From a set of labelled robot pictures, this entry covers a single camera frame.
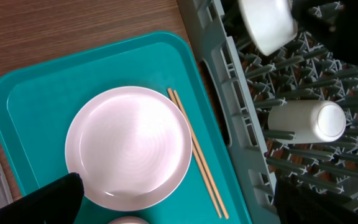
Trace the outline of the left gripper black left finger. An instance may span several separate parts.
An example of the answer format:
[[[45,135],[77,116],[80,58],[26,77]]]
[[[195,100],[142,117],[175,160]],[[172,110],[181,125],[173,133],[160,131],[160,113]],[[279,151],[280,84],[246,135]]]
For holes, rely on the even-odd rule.
[[[69,173],[0,208],[0,223],[73,223],[83,197],[80,175]]]

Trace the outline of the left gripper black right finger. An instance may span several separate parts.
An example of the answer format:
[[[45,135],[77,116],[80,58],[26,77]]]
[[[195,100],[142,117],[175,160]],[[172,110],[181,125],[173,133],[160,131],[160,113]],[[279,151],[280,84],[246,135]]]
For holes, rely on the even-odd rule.
[[[283,224],[358,224],[358,214],[344,206],[350,201],[345,195],[297,186],[288,178],[277,181],[273,198]]]

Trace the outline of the pink food bowl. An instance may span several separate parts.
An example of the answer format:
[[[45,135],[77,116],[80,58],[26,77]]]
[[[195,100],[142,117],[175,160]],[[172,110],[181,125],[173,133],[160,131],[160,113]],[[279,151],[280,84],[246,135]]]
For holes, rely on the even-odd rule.
[[[134,216],[126,216],[116,218],[108,224],[149,224],[149,222],[145,221],[142,218],[134,217]]]

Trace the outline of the cream plastic cup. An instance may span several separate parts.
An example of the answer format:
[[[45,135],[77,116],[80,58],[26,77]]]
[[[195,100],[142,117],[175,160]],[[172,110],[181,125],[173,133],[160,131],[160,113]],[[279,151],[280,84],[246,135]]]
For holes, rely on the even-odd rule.
[[[274,106],[268,115],[268,128],[295,133],[292,140],[280,139],[284,144],[333,142],[346,129],[342,108],[328,100],[292,100]]]

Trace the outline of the cream shallow bowl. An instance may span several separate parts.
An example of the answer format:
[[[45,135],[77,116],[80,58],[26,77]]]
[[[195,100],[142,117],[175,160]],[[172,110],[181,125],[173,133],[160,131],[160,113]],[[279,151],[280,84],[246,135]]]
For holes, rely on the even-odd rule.
[[[291,0],[239,0],[238,5],[247,32],[263,55],[271,55],[296,37]]]

